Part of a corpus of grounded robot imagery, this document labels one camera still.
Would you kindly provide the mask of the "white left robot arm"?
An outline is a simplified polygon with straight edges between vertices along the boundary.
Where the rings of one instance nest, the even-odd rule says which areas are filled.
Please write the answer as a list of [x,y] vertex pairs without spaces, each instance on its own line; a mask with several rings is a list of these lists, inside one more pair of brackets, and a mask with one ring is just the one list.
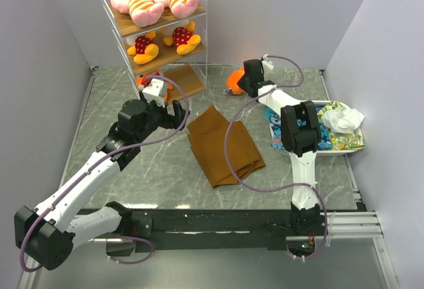
[[15,242],[20,249],[23,271],[53,270],[84,242],[103,234],[128,239],[132,244],[153,244],[135,235],[132,212],[118,202],[78,217],[79,210],[113,176],[122,172],[138,155],[157,128],[181,131],[189,107],[172,102],[173,114],[153,101],[126,101],[108,134],[76,174],[49,198],[31,209],[20,208],[14,216]]

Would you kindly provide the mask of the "orange goldfish plush toy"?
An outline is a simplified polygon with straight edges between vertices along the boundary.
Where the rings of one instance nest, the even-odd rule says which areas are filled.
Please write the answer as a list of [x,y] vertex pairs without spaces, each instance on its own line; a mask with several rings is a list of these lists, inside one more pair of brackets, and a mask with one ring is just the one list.
[[224,94],[242,95],[244,90],[238,86],[239,80],[244,76],[244,68],[239,68],[230,74],[226,81],[226,89]]

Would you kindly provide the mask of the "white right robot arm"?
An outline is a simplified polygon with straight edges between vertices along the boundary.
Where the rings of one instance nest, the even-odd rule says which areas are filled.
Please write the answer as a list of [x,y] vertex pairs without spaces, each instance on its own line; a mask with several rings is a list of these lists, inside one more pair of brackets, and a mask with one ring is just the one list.
[[290,227],[304,235],[320,222],[319,198],[314,192],[315,161],[321,130],[312,101],[300,101],[274,82],[265,79],[265,60],[252,59],[243,63],[244,74],[237,82],[249,97],[280,116],[281,142],[291,160],[293,195]]

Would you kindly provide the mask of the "orange shark plush toy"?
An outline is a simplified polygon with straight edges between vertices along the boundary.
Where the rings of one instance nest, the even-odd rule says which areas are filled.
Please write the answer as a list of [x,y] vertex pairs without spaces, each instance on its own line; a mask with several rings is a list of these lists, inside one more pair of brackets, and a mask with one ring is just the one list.
[[[136,77],[136,85],[139,91],[142,92],[143,88],[150,83],[150,80],[153,78],[164,77],[164,73],[162,70],[153,70],[147,72],[143,75],[139,75]],[[173,85],[166,82],[168,84],[168,91],[173,89]]]

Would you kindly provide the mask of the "yellow frog plush polka dress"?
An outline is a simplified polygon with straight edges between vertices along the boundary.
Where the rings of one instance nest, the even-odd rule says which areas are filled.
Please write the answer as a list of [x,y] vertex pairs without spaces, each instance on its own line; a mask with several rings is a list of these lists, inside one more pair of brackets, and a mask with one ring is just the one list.
[[126,38],[126,42],[129,45],[127,54],[134,56],[133,61],[135,64],[147,64],[157,57],[159,47],[154,42],[155,37],[156,32],[153,30],[144,35]]

